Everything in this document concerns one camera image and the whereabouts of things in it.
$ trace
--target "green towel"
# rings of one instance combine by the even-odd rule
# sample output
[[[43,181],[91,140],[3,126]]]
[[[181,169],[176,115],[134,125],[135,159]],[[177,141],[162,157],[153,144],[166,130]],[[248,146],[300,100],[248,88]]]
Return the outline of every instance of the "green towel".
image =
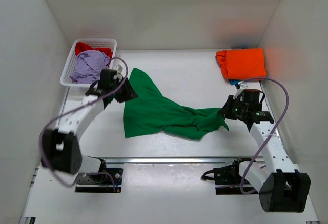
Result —
[[[125,103],[125,138],[164,131],[190,139],[201,139],[221,125],[229,130],[218,113],[220,108],[195,110],[181,106],[162,96],[149,76],[139,69],[133,69],[129,81],[139,97]]]

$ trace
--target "orange towel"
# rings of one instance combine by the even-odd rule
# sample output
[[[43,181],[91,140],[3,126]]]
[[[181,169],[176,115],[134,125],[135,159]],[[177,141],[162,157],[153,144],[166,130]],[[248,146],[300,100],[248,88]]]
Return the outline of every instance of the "orange towel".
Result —
[[[218,51],[216,60],[226,79],[245,80],[267,76],[262,48]]]

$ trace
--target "white plastic basket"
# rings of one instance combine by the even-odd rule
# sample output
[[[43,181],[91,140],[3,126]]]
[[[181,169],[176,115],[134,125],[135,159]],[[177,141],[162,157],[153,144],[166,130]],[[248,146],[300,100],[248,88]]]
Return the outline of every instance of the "white plastic basket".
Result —
[[[88,88],[90,84],[72,83],[72,80],[70,78],[70,75],[75,68],[75,60],[76,60],[75,45],[77,42],[84,42],[93,48],[97,48],[97,47],[111,48],[113,52],[113,57],[115,56],[117,42],[114,39],[108,39],[108,38],[80,38],[73,43],[70,54],[67,57],[63,72],[61,73],[60,83],[63,86]]]

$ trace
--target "blue object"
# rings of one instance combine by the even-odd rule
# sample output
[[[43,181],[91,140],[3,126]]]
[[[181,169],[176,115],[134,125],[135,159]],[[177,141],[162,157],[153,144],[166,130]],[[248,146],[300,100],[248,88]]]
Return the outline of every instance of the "blue object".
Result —
[[[118,188],[118,183],[117,183],[117,180],[116,179],[115,179],[115,183],[116,183],[116,191],[117,191],[117,190],[119,190],[119,188]]]
[[[237,80],[237,79],[229,79],[229,83],[230,85],[235,85],[235,84],[238,84],[238,82],[240,82],[240,80]]]

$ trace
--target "white table surface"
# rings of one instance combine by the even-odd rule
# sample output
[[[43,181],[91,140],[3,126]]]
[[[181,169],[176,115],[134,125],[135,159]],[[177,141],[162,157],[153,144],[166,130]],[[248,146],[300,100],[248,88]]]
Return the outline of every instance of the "white table surface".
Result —
[[[222,107],[236,88],[226,82],[215,59],[217,50],[118,51],[131,73],[145,71],[161,93],[192,108]],[[261,89],[259,82],[250,88]],[[70,88],[65,111],[80,105],[85,90]],[[162,132],[125,138],[124,104],[112,102],[90,124],[80,140],[83,154],[97,157],[233,157],[253,156],[258,149],[246,125],[226,120],[224,127],[191,141]]]
[[[122,192],[75,193],[39,169],[25,217],[35,224],[305,224],[317,221],[308,198],[303,213],[266,213],[258,195],[215,195],[200,176],[212,164],[124,164]]]

